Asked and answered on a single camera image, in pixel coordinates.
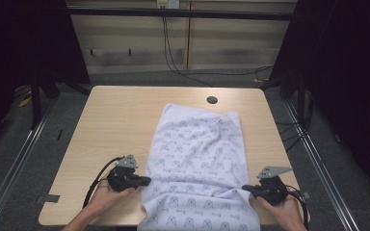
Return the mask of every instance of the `human hand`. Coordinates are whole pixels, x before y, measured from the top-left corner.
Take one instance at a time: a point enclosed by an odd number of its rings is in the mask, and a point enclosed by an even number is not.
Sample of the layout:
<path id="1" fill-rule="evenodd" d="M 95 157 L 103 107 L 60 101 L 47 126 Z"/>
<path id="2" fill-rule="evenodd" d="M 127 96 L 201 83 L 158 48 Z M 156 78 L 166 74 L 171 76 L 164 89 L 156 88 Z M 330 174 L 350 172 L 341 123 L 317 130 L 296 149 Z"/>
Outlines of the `human hand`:
<path id="1" fill-rule="evenodd" d="M 82 231 L 96 217 L 109 210 L 116 202 L 125 198 L 135 191 L 128 188 L 122 192 L 111 189 L 106 177 L 103 177 L 97 185 L 97 189 L 89 204 L 65 227 L 63 231 Z"/>
<path id="2" fill-rule="evenodd" d="M 300 215 L 299 203 L 292 195 L 276 206 L 272 206 L 264 198 L 258 196 L 257 201 L 268 210 L 277 220 L 278 224 L 287 231 L 305 230 L 302 216 Z"/>
<path id="3" fill-rule="evenodd" d="M 103 177 L 97 185 L 97 189 L 92 196 L 87 207 L 98 214 L 109 210 L 116 202 L 125 198 L 135 191 L 134 188 L 128 188 L 122 192 L 115 192 L 109 185 L 107 178 Z"/>

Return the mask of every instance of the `metal bracket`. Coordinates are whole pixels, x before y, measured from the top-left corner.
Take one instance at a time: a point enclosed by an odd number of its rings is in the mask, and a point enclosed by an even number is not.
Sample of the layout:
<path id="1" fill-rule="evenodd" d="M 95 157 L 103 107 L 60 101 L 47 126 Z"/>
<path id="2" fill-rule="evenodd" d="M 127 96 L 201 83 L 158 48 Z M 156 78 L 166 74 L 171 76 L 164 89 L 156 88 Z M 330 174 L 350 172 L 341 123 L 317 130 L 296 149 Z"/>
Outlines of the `metal bracket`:
<path id="1" fill-rule="evenodd" d="M 121 160 L 116 162 L 116 167 L 128 167 L 128 168 L 138 168 L 137 161 L 132 154 L 123 157 Z"/>
<path id="2" fill-rule="evenodd" d="M 291 167 L 263 167 L 263 169 L 257 175 L 257 178 L 271 178 L 291 170 L 293 170 Z"/>
<path id="3" fill-rule="evenodd" d="M 60 196 L 54 194 L 40 195 L 36 198 L 35 202 L 38 204 L 44 204 L 44 202 L 57 203 Z"/>

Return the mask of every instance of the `metal rail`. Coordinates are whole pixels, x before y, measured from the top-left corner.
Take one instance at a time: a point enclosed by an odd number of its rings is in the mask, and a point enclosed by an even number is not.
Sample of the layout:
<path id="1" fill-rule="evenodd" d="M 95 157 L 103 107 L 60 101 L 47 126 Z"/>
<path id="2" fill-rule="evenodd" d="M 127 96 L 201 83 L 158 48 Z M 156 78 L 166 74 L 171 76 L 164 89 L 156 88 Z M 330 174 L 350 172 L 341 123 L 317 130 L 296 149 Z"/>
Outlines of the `metal rail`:
<path id="1" fill-rule="evenodd" d="M 194 17 L 227 18 L 289 21 L 295 17 L 292 13 L 225 12 L 150 8 L 101 8 L 68 6 L 67 8 L 32 8 L 16 7 L 16 13 L 32 14 L 74 14 L 74 15 L 119 15 L 119 16 L 159 16 L 159 17 Z"/>
<path id="2" fill-rule="evenodd" d="M 0 186 L 0 214 L 9 196 L 11 195 L 14 184 L 19 178 L 22 169 L 26 165 L 26 162 L 32 152 L 32 149 L 35 146 L 35 143 L 38 140 L 41 131 L 43 130 L 44 124 L 46 123 L 47 120 L 47 116 L 51 109 L 53 108 L 54 104 L 55 101 L 52 100 L 49 103 L 43 117 L 41 118 L 40 123 L 36 126 L 35 130 L 30 131 L 28 138 L 23 143 L 23 146 L 20 148 L 20 151 L 18 152 L 17 157 L 14 160 L 11 169 L 9 170 L 5 179 L 2 181 L 2 184 Z"/>
<path id="3" fill-rule="evenodd" d="M 297 112 L 291 102 L 286 104 L 287 112 L 290 115 L 291 120 L 296 124 L 296 130 L 302 137 L 302 143 L 307 151 L 308 157 L 311 160 L 311 163 L 314 165 L 318 176 L 327 191 L 327 194 L 330 197 L 332 205 L 338 214 L 342 224 L 344 225 L 345 230 L 347 231 L 359 231 L 357 223 L 353 218 L 351 210 L 349 209 L 344 198 L 341 196 L 338 188 L 335 186 L 332 178 L 327 170 L 326 166 L 323 163 L 323 160 L 320 157 L 318 150 L 316 149 L 311 137 L 307 132 L 304 131 L 302 126 L 297 119 Z"/>

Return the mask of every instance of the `round hole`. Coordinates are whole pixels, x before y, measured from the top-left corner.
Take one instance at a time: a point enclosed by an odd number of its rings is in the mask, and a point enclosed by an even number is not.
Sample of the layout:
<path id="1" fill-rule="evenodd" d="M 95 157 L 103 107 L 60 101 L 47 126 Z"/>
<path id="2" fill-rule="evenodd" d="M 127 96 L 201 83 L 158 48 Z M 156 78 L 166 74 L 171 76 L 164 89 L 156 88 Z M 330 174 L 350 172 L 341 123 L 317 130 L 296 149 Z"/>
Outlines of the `round hole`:
<path id="1" fill-rule="evenodd" d="M 209 97 L 206 99 L 206 101 L 208 101 L 208 103 L 210 103 L 210 104 L 216 104 L 216 103 L 218 103 L 218 98 L 217 98 L 217 97 L 215 97 L 215 96 L 209 96 Z"/>

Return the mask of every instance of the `power outlet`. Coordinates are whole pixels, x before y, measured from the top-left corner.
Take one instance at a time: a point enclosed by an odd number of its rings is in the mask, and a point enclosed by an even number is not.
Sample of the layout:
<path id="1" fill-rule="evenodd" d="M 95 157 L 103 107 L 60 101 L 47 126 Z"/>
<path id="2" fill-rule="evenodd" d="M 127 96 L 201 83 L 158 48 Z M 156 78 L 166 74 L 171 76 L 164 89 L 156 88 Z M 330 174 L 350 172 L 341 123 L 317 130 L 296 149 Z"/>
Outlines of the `power outlet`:
<path id="1" fill-rule="evenodd" d="M 157 8 L 158 9 L 167 9 L 168 8 L 168 0 L 157 0 Z"/>
<path id="2" fill-rule="evenodd" d="M 179 0 L 168 0 L 169 9 L 179 9 Z"/>

